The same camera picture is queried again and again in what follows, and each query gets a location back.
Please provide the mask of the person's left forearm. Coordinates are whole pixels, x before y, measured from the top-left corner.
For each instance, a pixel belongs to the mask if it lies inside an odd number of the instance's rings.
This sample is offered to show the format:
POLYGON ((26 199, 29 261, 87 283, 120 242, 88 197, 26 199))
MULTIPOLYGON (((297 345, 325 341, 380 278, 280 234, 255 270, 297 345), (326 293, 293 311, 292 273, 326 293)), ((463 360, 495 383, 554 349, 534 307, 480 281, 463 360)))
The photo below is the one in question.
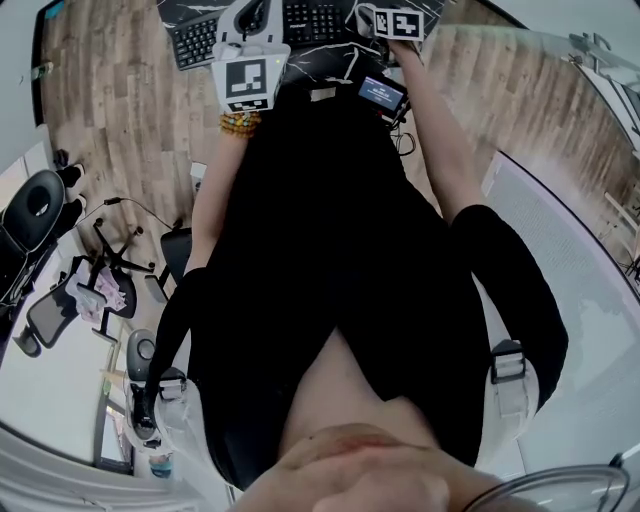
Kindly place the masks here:
POLYGON ((185 272, 207 265, 224 224, 231 188, 243 162, 249 139, 261 123, 259 113, 225 113, 220 133, 191 218, 192 249, 185 272))

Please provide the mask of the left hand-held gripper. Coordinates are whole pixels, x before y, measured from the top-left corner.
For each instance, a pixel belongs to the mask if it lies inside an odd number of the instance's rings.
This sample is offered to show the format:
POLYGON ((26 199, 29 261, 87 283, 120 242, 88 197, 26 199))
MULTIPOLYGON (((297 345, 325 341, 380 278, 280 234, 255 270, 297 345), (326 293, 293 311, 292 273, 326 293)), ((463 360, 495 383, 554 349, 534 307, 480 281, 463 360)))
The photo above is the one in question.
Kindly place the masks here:
POLYGON ((274 108, 291 53, 283 40, 283 1, 257 0, 251 22, 251 42, 245 41, 241 18, 251 0, 233 0, 219 18, 219 42, 211 64, 216 95, 224 113, 274 108))

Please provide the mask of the person's black top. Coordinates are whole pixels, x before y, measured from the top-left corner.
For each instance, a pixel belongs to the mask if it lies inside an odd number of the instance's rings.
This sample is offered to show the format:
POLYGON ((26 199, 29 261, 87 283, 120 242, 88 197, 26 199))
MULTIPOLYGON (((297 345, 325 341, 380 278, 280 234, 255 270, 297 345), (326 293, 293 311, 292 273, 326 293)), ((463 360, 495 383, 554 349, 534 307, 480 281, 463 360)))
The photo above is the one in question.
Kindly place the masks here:
POLYGON ((247 489, 276 463, 303 375, 339 333, 379 398, 407 399, 474 465, 493 363, 483 296, 544 405, 569 338, 516 231, 480 204, 444 219, 364 107, 285 97, 248 144, 212 253, 163 311, 148 388, 189 340, 208 454, 247 489))

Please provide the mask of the office chair with headrest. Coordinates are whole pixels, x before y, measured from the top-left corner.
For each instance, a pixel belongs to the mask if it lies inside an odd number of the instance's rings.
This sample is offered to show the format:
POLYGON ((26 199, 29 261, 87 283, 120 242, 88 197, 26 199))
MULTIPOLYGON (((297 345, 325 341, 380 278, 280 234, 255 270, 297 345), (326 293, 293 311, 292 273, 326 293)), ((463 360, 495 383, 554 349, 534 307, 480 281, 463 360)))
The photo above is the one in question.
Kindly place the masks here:
POLYGON ((51 244, 53 228, 65 203, 59 175, 32 175, 0 214, 0 321, 11 316, 51 244))

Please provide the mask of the black keyboard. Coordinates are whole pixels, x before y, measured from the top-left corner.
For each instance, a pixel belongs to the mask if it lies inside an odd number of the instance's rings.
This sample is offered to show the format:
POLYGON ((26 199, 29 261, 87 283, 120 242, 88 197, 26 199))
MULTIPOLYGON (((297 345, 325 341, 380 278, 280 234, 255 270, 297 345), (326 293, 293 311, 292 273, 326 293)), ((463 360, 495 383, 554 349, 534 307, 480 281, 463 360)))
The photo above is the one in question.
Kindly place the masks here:
MULTIPOLYGON (((189 5, 178 20, 166 25, 179 70, 213 61, 213 46, 223 12, 236 0, 215 0, 212 6, 189 5)), ((269 0, 249 0, 237 23, 240 32, 254 35, 266 26, 269 0)), ((342 0, 282 0, 283 42, 292 49, 343 42, 346 10, 342 0)))

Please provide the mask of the small screen device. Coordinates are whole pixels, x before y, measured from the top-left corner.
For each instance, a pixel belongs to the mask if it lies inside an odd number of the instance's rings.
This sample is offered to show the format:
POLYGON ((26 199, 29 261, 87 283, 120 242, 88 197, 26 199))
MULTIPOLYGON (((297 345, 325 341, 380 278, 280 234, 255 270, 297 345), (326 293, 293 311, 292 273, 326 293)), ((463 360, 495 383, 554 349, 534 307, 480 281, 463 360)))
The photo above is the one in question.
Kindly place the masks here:
POLYGON ((384 76, 365 76, 357 96, 383 117, 396 118, 408 104, 404 86, 384 76))

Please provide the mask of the grey office chair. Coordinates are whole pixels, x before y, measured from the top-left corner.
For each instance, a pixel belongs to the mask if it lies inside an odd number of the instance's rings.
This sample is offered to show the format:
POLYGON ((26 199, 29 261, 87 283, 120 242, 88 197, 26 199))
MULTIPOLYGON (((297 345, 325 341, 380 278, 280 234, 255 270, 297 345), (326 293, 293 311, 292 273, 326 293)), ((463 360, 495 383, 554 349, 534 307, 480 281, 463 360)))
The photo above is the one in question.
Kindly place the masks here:
POLYGON ((150 449, 156 449, 161 444, 157 428, 144 408, 144 390, 154 352, 155 335, 150 330, 138 329, 130 334, 124 379, 125 417, 133 434, 131 443, 150 449))

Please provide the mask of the black stair railing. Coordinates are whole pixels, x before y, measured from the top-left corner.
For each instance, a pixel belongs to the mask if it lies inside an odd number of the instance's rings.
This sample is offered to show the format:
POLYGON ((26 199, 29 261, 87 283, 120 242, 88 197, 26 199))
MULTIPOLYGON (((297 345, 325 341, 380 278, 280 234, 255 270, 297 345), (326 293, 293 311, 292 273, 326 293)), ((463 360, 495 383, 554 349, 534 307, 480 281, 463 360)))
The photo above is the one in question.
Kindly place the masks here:
POLYGON ((625 87, 611 78, 598 75, 585 66, 580 66, 580 70, 603 98, 631 145, 640 151, 640 117, 625 87))

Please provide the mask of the pale crumpled cloth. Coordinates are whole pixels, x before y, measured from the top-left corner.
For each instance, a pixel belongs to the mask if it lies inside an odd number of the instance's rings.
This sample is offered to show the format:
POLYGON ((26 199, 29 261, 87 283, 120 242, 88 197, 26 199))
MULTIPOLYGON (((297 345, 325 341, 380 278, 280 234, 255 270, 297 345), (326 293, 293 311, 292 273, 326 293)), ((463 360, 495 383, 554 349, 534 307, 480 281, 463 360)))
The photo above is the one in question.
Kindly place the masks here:
POLYGON ((99 271, 93 287, 82 283, 81 277, 89 278, 89 274, 73 274, 64 291, 75 300, 75 310, 83 320, 97 324, 107 308, 118 312, 126 307, 125 293, 109 268, 99 271))

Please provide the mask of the person's right forearm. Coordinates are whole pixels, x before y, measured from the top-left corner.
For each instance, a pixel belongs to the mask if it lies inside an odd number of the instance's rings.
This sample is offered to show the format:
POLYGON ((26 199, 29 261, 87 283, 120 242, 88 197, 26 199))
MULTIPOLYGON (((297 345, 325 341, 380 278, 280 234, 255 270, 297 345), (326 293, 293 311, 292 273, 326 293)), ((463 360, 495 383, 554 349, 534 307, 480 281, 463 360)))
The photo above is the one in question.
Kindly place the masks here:
POLYGON ((400 41, 388 45, 403 74, 432 191, 451 223, 465 208, 484 202, 471 147, 417 51, 400 41))

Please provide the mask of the black mesh office chair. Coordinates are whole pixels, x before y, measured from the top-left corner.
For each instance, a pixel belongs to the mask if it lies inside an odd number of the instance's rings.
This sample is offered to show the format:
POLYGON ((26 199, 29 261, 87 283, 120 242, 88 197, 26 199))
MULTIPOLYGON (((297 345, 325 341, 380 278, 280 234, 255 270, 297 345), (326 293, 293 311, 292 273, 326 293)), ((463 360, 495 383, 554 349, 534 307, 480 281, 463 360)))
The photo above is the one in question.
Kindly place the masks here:
POLYGON ((108 334, 109 319, 117 316, 130 320, 135 316, 138 294, 131 274, 138 272, 145 275, 154 274, 155 264, 147 266, 129 261, 125 258, 125 252, 133 241, 144 234, 144 229, 138 226, 128 235, 125 243, 119 250, 115 250, 104 237, 101 227, 103 220, 98 218, 93 223, 93 229, 101 242, 101 251, 92 256, 78 255, 71 259, 68 271, 62 272, 58 283, 51 290, 37 300, 26 314, 26 325, 14 340, 20 342, 23 351, 32 351, 35 355, 42 348, 51 349, 59 341, 67 327, 76 319, 81 318, 75 310, 75 300, 70 297, 64 287, 73 274, 88 273, 89 278, 81 277, 81 282, 93 287, 100 270, 109 268, 120 289, 125 293, 127 305, 121 311, 107 308, 98 321, 98 328, 92 332, 98 337, 115 344, 117 340, 108 334))

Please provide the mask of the wooden stand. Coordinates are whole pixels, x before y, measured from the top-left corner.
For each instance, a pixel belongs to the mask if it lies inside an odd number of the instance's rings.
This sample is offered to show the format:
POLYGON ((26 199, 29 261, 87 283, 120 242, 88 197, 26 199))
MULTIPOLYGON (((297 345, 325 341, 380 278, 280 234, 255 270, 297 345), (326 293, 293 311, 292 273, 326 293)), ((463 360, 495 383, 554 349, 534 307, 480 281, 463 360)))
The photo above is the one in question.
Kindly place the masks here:
POLYGON ((621 263, 621 267, 625 275, 640 287, 640 213, 633 216, 608 191, 604 193, 604 198, 616 214, 616 220, 612 224, 612 234, 629 256, 629 262, 621 263))

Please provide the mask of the black chair seat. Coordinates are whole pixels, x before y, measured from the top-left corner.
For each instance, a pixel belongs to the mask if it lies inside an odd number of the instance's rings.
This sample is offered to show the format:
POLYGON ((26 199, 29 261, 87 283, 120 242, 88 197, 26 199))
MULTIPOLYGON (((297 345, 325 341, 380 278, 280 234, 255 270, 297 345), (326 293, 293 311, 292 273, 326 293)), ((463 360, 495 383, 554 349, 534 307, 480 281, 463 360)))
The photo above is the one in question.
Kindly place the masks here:
POLYGON ((192 231, 190 228, 173 229, 161 237, 160 245, 165 266, 160 276, 145 275, 144 283, 154 300, 165 304, 169 300, 165 292, 168 278, 172 277, 175 284, 178 284, 185 273, 192 249, 192 231))

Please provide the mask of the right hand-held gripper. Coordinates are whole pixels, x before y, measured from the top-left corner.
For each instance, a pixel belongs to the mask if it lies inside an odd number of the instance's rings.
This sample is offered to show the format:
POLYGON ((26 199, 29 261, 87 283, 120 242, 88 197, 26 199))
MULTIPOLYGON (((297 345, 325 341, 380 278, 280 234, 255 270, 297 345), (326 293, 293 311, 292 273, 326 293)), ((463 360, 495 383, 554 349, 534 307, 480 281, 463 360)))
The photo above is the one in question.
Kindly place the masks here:
POLYGON ((355 6, 358 33, 369 39, 423 40, 425 12, 408 8, 382 8, 371 3, 355 6))

